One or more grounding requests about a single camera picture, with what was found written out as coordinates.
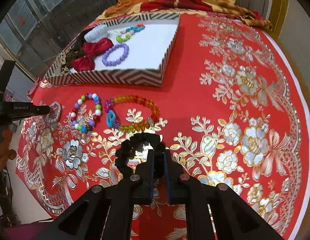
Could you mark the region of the person left hand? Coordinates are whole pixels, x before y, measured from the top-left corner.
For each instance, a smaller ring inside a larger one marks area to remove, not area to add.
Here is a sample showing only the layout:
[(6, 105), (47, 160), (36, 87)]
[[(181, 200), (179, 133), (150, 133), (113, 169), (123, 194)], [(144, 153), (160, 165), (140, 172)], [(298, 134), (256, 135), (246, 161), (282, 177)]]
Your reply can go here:
[(16, 158), (16, 151), (10, 149), (10, 143), (12, 140), (13, 132), (9, 127), (3, 128), (2, 131), (2, 142), (0, 142), (0, 172), (3, 171), (3, 168), (6, 166), (9, 160), (14, 160)]

